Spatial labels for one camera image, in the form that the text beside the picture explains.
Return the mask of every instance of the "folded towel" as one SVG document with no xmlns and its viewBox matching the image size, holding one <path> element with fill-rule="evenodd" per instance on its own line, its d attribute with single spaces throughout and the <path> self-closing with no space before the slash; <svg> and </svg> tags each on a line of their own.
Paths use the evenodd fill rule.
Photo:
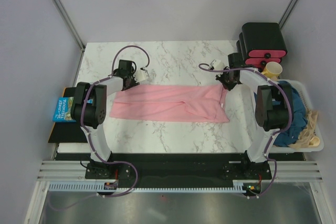
<svg viewBox="0 0 336 224">
<path fill-rule="evenodd" d="M 227 123 L 221 84 L 213 86 L 139 85 L 118 92 L 112 118 L 160 122 Z"/>
</svg>

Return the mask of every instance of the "gray floor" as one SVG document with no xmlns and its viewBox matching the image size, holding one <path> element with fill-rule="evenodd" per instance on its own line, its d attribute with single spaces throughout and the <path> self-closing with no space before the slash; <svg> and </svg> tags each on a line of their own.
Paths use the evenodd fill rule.
<svg viewBox="0 0 336 224">
<path fill-rule="evenodd" d="M 113 199 L 93 197 L 66 211 L 45 207 L 41 223 L 321 223 L 309 184 L 274 184 L 260 199 L 231 194 L 132 193 Z M 51 193 L 55 207 L 65 207 L 88 193 Z"/>
</svg>

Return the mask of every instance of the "blue clothing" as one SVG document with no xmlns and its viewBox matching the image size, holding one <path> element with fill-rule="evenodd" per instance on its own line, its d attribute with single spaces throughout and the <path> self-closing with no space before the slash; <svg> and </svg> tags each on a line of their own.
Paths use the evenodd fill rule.
<svg viewBox="0 0 336 224">
<path fill-rule="evenodd" d="M 303 105 L 301 97 L 298 91 L 292 87 L 292 98 L 293 98 L 293 110 L 294 119 L 288 130 L 280 133 L 274 141 L 274 144 L 281 147 L 287 147 L 290 144 L 295 143 L 299 134 L 306 127 L 308 120 L 306 119 L 306 108 Z"/>
</svg>

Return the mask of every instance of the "marble surface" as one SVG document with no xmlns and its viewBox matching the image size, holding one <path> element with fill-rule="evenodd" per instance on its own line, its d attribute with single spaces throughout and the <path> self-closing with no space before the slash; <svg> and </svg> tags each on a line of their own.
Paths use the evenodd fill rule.
<svg viewBox="0 0 336 224">
<path fill-rule="evenodd" d="M 77 81 L 93 82 L 111 73 L 114 55 L 126 45 L 144 48 L 151 58 L 146 84 L 205 86 L 217 84 L 215 74 L 198 68 L 201 62 L 221 59 L 236 51 L 233 41 L 153 41 L 88 43 Z M 128 48 L 119 59 L 137 67 L 146 56 Z M 110 111 L 114 95 L 108 97 Z M 110 118 L 104 122 L 109 147 L 115 153 L 235 153 L 250 146 L 255 128 L 250 90 L 239 85 L 228 92 L 225 112 L 229 123 L 173 123 Z M 59 152 L 89 152 L 88 144 L 60 144 Z"/>
</svg>

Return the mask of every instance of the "white plastic basket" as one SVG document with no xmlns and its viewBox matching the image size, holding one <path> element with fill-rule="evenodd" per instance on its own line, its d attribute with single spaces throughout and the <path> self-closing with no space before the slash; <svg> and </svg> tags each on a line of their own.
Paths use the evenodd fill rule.
<svg viewBox="0 0 336 224">
<path fill-rule="evenodd" d="M 279 81 L 289 82 L 293 86 L 293 88 L 295 88 L 299 92 L 299 95 L 300 95 L 300 97 L 302 99 L 302 102 L 303 102 L 304 106 L 306 107 L 306 109 L 313 110 L 313 106 L 312 106 L 312 103 L 311 103 L 310 98 L 308 96 L 307 90 L 301 82 L 292 81 L 292 80 L 279 80 Z M 253 108 L 255 109 L 256 102 L 255 102 L 253 92 L 251 92 L 251 96 L 252 96 Z M 318 146 L 308 147 L 308 148 L 300 148 L 298 150 L 290 148 L 290 147 L 272 146 L 272 148 L 270 150 L 270 153 L 293 153 L 293 152 L 318 152 L 318 151 L 321 151 L 324 148 L 324 141 L 323 141 L 323 138 L 321 136 L 321 132 L 320 132 L 318 124 L 316 124 L 316 127 L 315 127 L 315 135 L 320 139 L 320 144 Z"/>
</svg>

